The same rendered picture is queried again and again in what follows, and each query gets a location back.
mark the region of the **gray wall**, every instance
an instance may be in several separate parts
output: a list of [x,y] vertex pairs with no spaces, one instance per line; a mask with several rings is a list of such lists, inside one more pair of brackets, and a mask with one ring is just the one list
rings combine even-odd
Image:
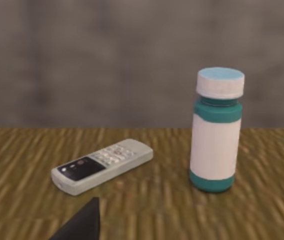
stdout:
[[0,126],[190,127],[210,66],[284,127],[284,0],[0,0]]

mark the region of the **bottle cap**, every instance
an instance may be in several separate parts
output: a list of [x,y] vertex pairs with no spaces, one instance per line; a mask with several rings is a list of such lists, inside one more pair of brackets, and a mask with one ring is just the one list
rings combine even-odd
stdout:
[[237,99],[243,95],[245,75],[236,69],[208,67],[197,74],[197,93],[210,99]]

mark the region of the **remote control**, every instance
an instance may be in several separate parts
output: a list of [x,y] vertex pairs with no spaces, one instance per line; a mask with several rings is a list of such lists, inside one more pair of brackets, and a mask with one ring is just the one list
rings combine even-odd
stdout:
[[126,139],[53,168],[51,179],[63,192],[77,196],[152,158],[152,148]]

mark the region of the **bottle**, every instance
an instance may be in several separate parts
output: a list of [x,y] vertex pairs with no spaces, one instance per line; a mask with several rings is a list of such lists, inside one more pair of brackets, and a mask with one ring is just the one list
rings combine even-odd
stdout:
[[201,191],[228,190],[235,178],[245,75],[209,67],[198,72],[190,154],[190,180]]

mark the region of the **bottle base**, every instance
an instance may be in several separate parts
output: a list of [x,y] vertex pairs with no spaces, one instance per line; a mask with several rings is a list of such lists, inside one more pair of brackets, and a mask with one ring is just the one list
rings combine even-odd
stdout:
[[195,175],[190,170],[190,181],[199,190],[207,193],[222,193],[227,191],[234,182],[234,175],[221,180],[208,180]]

